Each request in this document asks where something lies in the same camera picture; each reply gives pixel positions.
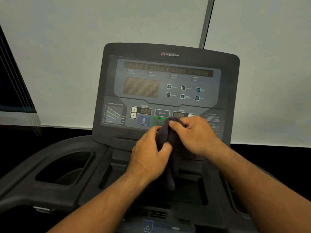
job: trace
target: dark floor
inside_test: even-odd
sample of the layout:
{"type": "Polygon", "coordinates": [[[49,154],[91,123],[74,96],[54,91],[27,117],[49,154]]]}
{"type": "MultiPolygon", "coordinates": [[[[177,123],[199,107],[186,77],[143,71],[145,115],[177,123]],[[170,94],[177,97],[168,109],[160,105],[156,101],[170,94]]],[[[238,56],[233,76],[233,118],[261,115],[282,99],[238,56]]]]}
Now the dark floor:
{"type": "MultiPolygon", "coordinates": [[[[41,128],[36,136],[31,127],[0,126],[0,178],[35,152],[68,138],[91,135],[91,130],[41,128]]],[[[309,191],[310,148],[240,145],[231,148],[278,178],[285,185],[311,200],[309,191]]]]}

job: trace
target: enter button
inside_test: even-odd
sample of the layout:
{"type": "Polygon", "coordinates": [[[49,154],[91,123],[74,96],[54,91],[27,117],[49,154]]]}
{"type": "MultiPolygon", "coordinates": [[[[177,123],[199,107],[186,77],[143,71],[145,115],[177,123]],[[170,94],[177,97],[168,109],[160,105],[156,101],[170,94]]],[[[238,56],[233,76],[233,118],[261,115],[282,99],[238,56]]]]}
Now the enter button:
{"type": "Polygon", "coordinates": [[[155,116],[169,117],[169,110],[155,110],[155,116]]]}

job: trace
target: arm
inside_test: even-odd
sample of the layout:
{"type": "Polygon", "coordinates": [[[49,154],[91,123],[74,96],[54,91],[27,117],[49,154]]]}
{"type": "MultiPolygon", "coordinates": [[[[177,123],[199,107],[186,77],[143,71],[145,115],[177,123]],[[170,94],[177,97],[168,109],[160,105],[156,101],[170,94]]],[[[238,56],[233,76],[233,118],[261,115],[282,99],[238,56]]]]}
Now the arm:
{"type": "Polygon", "coordinates": [[[231,183],[260,232],[311,232],[311,202],[226,146],[201,117],[170,121],[185,147],[210,160],[231,183]]]}
{"type": "Polygon", "coordinates": [[[115,183],[68,215],[49,233],[112,233],[135,198],[164,171],[172,146],[165,143],[158,152],[152,127],[132,150],[126,173],[115,183]]]}

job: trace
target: hand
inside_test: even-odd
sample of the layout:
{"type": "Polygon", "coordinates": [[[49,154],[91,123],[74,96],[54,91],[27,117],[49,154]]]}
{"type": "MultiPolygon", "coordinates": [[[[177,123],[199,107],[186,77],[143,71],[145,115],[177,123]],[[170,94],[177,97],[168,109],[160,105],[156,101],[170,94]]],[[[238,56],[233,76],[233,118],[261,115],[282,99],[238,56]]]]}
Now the hand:
{"type": "Polygon", "coordinates": [[[178,134],[183,145],[196,155],[211,160],[214,152],[225,145],[214,133],[208,122],[200,116],[180,119],[188,128],[179,122],[169,121],[169,126],[178,134]]]}
{"type": "Polygon", "coordinates": [[[170,143],[166,142],[158,152],[156,133],[160,128],[160,126],[150,128],[136,143],[126,170],[126,173],[135,175],[146,184],[162,174],[173,149],[170,143]]]}

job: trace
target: forearm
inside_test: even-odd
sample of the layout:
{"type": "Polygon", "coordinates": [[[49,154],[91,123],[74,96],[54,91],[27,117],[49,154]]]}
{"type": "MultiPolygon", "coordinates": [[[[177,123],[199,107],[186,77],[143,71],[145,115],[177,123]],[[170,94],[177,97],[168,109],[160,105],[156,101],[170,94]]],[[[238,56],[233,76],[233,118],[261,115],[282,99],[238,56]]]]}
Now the forearm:
{"type": "Polygon", "coordinates": [[[311,202],[227,146],[213,157],[261,232],[311,231],[311,202]]]}
{"type": "Polygon", "coordinates": [[[68,215],[49,233],[112,233],[146,185],[142,178],[125,173],[95,198],[68,215]]]}

